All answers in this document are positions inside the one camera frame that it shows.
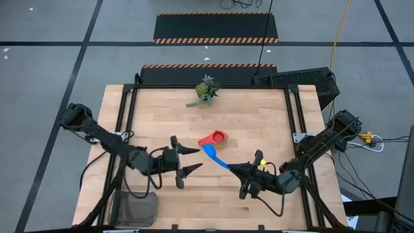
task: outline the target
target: potted succulent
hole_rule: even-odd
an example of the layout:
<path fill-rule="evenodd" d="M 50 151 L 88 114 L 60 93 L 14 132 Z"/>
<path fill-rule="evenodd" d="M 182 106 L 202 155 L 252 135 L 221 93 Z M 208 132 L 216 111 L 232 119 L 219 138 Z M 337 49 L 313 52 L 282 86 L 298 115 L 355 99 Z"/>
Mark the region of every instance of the potted succulent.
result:
<path fill-rule="evenodd" d="M 207 104 L 210 106 L 212 104 L 213 96 L 218 96 L 215 94 L 218 90 L 221 89 L 221 84 L 214 83 L 212 77 L 205 74 L 202 79 L 202 83 L 195 86 L 195 92 L 199 96 L 199 99 L 193 103 L 186 104 L 187 107 L 195 107 L 200 105 L 203 101 L 207 101 Z"/>

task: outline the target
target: concrete floor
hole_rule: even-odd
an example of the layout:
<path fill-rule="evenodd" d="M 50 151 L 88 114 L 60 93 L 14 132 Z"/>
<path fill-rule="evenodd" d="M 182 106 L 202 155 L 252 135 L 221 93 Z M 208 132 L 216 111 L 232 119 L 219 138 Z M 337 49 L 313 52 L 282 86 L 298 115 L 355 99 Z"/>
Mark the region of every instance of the concrete floor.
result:
<path fill-rule="evenodd" d="M 255 63 L 260 47 L 87 47 L 79 73 L 72 73 L 81 43 L 73 46 L 24 46 L 6 41 L 83 41 L 98 0 L 0 0 L 0 225 L 13 232 L 25 205 L 71 75 L 76 82 L 70 102 L 89 106 L 97 117 L 104 87 L 130 83 L 141 66 L 151 63 Z M 275 0 L 281 42 L 332 42 L 346 0 Z M 381 0 L 401 42 L 414 41 L 410 0 Z M 270 1 L 248 11 L 265 12 Z M 241 11 L 239 6 L 231 11 Z M 218 1 L 104 0 L 90 41 L 152 41 L 157 13 L 224 12 Z M 336 49 L 334 72 L 341 94 L 336 110 L 359 116 L 363 129 L 384 138 L 407 135 L 414 124 L 414 92 L 393 40 L 373 0 L 351 3 L 340 41 L 356 42 Z M 362 47 L 363 41 L 389 42 Z M 265 47 L 264 63 L 278 71 L 329 66 L 331 48 Z M 413 43 L 404 47 L 414 61 Z M 328 112 L 323 112 L 327 120 Z M 347 152 L 361 179 L 377 197 L 397 194 L 405 143 L 389 143 L 382 153 L 363 149 Z M 89 147 L 59 131 L 25 230 L 70 227 L 78 198 L 78 181 Z M 341 156 L 345 168 L 351 167 Z M 337 171 L 348 178 L 336 163 Z M 339 180 L 340 186 L 361 193 Z"/>

